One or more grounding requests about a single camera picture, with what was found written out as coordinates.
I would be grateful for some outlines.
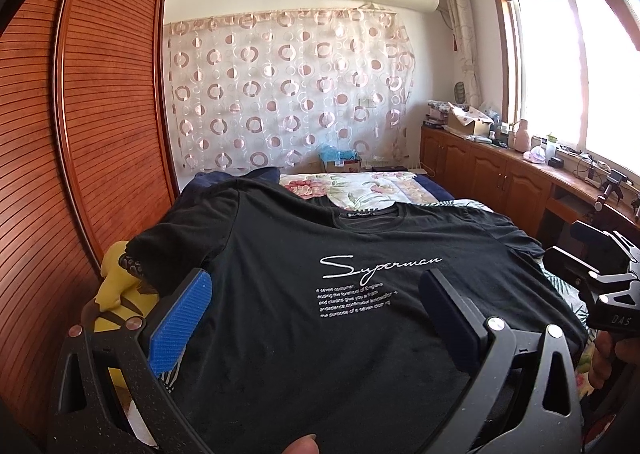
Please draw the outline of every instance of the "dark blue gripper pad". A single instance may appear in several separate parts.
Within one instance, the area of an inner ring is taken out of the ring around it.
[[[156,327],[148,349],[149,366],[155,376],[174,368],[209,306],[211,293],[210,275],[203,270],[198,271]]]
[[[486,353],[488,333],[483,325],[484,317],[471,300],[459,296],[437,269],[424,271],[418,288],[420,301],[453,364],[459,371],[473,376]]]

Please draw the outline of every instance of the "small white bottle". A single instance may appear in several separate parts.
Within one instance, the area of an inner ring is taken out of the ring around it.
[[[556,147],[558,147],[556,142],[558,142],[558,139],[555,138],[555,136],[553,135],[546,136],[546,150],[545,150],[546,163],[549,163],[549,160],[551,160],[551,158],[556,156]]]

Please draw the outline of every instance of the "human hand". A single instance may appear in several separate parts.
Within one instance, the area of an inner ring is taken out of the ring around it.
[[[627,364],[640,366],[640,338],[624,339],[614,346],[611,335],[606,331],[599,331],[594,345],[589,369],[589,383],[594,389],[602,389],[605,381],[609,380],[613,353]]]
[[[298,438],[289,445],[282,454],[320,454],[318,444],[314,441],[316,439],[315,434],[309,434]]]

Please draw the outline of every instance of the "wardrobe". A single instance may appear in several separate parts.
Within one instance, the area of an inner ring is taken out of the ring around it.
[[[0,397],[46,436],[67,329],[104,251],[177,184],[161,87],[163,0],[26,0],[0,36]]]

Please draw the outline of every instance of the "wall curtain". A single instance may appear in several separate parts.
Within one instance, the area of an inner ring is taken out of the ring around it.
[[[449,15],[453,22],[453,30],[460,51],[462,77],[465,84],[466,102],[473,107],[482,104],[478,70],[476,68],[476,32],[471,13],[470,0],[447,0]]]
[[[196,171],[318,166],[317,148],[404,156],[415,57],[394,12],[239,14],[166,25],[172,148]]]

